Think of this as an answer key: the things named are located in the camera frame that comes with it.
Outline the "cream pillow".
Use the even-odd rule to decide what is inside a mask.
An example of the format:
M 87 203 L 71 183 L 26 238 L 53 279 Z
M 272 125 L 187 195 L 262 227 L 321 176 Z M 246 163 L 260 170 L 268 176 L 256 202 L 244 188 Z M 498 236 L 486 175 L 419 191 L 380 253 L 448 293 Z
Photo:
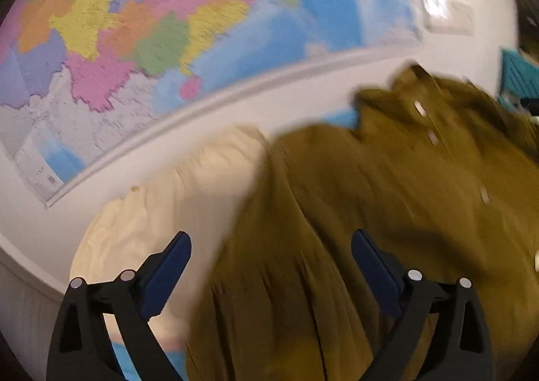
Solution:
M 166 351 L 184 347 L 195 306 L 225 239 L 267 154 L 268 140 L 254 126 L 228 129 L 161 172 L 106 204 L 87 228 L 72 260 L 72 278 L 108 282 L 138 269 L 180 231 L 191 258 L 163 311 L 150 327 Z

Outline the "white middle wall socket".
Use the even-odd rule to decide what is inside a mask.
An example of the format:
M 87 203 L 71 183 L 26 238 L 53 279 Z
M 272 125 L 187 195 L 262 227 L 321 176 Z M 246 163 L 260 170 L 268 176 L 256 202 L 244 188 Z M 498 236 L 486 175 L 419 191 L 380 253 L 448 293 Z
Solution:
M 449 0 L 448 10 L 449 32 L 471 36 L 474 29 L 473 8 L 465 2 L 459 0 Z

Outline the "olive brown jacket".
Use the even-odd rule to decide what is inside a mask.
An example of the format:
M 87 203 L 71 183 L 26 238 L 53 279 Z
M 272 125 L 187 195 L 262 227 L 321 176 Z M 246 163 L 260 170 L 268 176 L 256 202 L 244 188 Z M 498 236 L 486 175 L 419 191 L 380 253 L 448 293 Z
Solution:
M 508 380 L 538 338 L 538 126 L 470 82 L 404 69 L 354 129 L 281 136 L 195 311 L 192 380 Z

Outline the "blue floral bed sheet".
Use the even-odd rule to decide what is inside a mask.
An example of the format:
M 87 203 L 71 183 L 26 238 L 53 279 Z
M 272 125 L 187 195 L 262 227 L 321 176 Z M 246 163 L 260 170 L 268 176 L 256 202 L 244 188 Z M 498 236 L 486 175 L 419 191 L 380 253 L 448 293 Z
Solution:
M 147 185 L 123 198 L 110 229 L 104 275 L 144 271 L 135 293 L 150 341 L 122 342 L 108 323 L 113 351 L 128 380 L 184 380 L 184 346 L 195 305 L 240 205 L 255 180 L 268 141 L 255 126 L 229 128 Z

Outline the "colourful wall map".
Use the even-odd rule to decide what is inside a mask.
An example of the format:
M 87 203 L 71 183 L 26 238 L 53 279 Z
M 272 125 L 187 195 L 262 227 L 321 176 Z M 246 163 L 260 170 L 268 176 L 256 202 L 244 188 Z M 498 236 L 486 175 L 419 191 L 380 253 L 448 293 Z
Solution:
M 16 0 L 1 25 L 1 142 L 50 202 L 214 91 L 417 38 L 410 0 Z

